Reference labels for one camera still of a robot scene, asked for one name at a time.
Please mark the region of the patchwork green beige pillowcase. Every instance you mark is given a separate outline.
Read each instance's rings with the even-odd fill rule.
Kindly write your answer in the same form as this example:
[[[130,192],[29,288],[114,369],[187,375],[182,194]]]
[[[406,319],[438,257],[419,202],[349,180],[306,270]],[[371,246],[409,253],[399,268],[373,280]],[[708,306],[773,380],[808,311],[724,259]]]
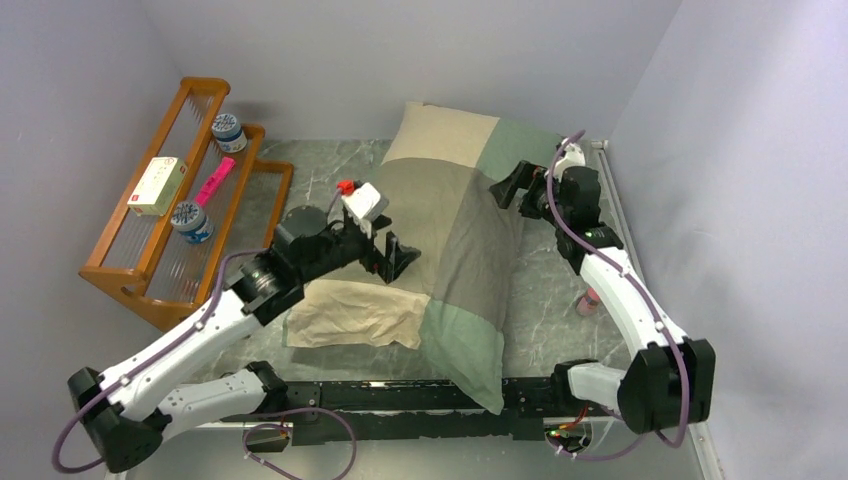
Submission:
[[[397,343],[499,414],[523,220],[499,208],[490,187],[520,161],[548,166],[561,142],[528,123],[408,102],[371,181],[389,200],[392,231],[420,257],[388,284],[356,263],[310,282],[283,317],[285,344]]]

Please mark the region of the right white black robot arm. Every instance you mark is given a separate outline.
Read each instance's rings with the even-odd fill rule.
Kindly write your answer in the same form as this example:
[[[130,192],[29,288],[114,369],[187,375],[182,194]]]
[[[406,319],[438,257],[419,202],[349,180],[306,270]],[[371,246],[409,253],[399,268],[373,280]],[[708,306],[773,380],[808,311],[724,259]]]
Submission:
[[[553,408],[572,415],[586,403],[603,406],[635,434],[706,421],[715,350],[678,327],[635,273],[619,236],[600,218],[598,173],[571,166],[554,175],[521,161],[489,190],[500,208],[522,192],[519,213],[555,228],[560,256],[599,296],[630,354],[624,370],[590,359],[557,365],[549,390]]]

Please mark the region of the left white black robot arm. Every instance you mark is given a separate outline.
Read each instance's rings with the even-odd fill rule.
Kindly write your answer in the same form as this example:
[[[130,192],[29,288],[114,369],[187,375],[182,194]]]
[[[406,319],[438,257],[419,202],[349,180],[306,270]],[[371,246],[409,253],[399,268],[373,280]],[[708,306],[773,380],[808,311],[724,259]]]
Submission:
[[[391,283],[420,256],[393,233],[390,219],[345,213],[329,221],[315,206],[290,211],[269,247],[248,250],[232,276],[220,276],[199,309],[156,342],[104,371],[85,367],[68,380],[82,425],[110,472],[134,468],[165,441],[200,424],[247,415],[272,420],[290,406],[287,384],[265,361],[223,379],[187,383],[214,354],[264,328],[305,296],[308,282],[351,263]]]

